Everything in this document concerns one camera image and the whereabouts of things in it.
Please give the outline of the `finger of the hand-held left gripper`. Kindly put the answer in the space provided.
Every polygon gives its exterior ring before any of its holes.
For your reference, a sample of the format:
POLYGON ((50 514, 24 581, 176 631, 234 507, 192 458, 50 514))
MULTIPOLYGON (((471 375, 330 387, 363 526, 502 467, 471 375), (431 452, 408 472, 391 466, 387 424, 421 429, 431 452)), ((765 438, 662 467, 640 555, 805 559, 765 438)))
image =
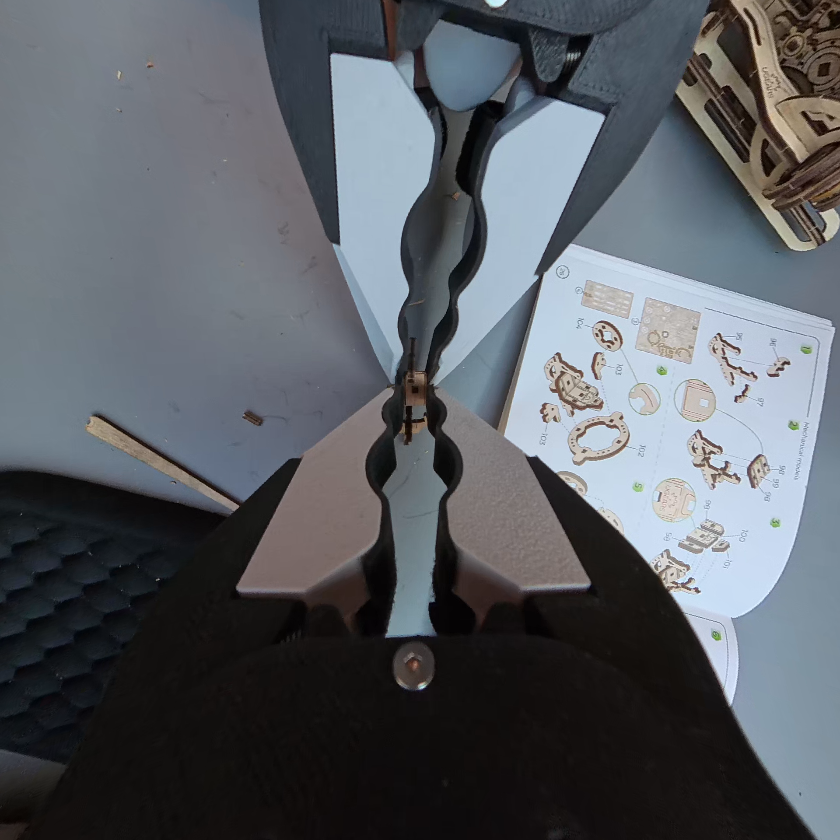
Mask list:
POLYGON ((591 155, 605 115, 516 79, 500 119, 476 142, 473 229, 453 271, 448 321, 430 354, 436 385, 539 278, 539 266, 591 155))
POLYGON ((390 380, 403 357, 406 220, 428 186, 439 130, 415 91, 415 58, 330 57, 339 212, 333 246, 374 354, 390 380))

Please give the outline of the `assembled wooden mechanical model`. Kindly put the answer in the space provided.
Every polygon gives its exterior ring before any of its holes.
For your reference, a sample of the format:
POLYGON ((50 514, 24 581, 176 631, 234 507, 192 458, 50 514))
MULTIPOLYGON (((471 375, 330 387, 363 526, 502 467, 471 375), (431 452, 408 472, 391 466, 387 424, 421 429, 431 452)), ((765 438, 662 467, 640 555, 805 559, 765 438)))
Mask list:
POLYGON ((789 249, 837 235, 839 2, 710 2, 676 95, 789 249))

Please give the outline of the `white assembly instruction booklet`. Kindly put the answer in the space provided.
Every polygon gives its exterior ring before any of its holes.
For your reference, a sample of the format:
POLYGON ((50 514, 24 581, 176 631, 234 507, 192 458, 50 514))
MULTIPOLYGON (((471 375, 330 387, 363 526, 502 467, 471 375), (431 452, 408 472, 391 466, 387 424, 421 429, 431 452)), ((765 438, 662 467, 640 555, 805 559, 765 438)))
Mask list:
POLYGON ((571 245, 543 276, 500 431, 652 568, 733 702, 733 620, 805 503, 834 326, 571 245))

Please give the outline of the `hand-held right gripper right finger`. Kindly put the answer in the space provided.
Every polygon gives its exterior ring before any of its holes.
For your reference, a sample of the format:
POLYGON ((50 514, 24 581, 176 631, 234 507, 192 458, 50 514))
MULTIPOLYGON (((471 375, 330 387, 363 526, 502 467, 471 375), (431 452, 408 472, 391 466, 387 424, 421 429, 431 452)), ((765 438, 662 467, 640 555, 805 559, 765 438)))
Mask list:
POLYGON ((498 605, 587 592, 592 583, 528 457, 442 388, 427 402, 437 515, 434 598, 438 635, 470 634, 498 605))

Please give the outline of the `long thin wooden stick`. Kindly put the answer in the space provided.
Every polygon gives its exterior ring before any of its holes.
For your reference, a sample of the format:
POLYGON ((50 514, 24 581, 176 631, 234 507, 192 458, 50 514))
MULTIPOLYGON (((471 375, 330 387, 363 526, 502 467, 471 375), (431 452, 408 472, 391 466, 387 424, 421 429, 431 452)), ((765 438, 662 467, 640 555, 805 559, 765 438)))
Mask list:
POLYGON ((165 457, 157 449, 127 433, 103 416, 91 415, 87 420, 86 431, 102 443, 151 467, 167 476, 170 481, 193 490, 227 511, 233 512, 240 507, 240 502, 236 499, 205 482, 203 478, 165 457))

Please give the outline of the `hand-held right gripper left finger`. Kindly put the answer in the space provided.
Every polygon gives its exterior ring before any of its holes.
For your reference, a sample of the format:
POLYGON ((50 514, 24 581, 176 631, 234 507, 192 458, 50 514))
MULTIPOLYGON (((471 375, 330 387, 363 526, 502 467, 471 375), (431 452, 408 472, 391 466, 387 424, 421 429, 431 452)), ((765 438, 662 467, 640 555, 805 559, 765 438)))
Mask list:
POLYGON ((385 634, 396 559, 384 488, 400 428, 401 392, 387 387, 302 455, 240 596, 330 606, 355 632, 385 634))

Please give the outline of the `small wooden cross-piece assembly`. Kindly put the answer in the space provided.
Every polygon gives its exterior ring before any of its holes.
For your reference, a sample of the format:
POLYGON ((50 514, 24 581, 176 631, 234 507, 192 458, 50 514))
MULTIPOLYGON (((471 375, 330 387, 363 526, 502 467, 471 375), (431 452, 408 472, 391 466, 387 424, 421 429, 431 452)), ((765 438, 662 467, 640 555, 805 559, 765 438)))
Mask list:
POLYGON ((401 366, 397 369, 397 377, 395 379, 395 389, 402 394, 402 426, 400 435, 405 446, 412 443, 415 433, 421 431, 427 423, 426 405, 416 406, 414 409, 406 407, 404 404, 403 382, 406 371, 419 370, 424 371, 418 366, 417 362, 417 339, 410 337, 408 339, 407 351, 404 353, 404 359, 401 366))

